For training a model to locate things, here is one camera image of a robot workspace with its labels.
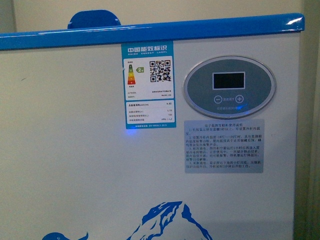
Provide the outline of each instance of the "white freezer body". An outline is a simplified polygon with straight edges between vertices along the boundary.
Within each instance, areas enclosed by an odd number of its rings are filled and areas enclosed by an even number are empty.
[[[175,201],[214,240],[292,239],[299,33],[173,49],[176,127],[150,129],[126,129],[120,44],[0,52],[0,239],[126,240]],[[218,120],[187,104],[183,82],[220,56],[255,59],[275,77],[271,102],[241,119],[264,120],[263,173],[185,173],[184,121]]]

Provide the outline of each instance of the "blue lid trim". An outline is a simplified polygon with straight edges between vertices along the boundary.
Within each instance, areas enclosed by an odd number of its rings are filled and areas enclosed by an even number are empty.
[[[300,13],[0,34],[0,50],[148,41],[225,38],[300,32]]]

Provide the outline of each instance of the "chest freezer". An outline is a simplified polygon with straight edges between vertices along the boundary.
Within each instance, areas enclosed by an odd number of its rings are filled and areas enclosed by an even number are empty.
[[[0,239],[291,240],[299,13],[0,35]]]

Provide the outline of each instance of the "energy efficiency label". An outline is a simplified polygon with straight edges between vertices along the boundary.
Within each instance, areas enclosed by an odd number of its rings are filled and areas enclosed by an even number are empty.
[[[175,128],[172,41],[122,44],[127,129]]]

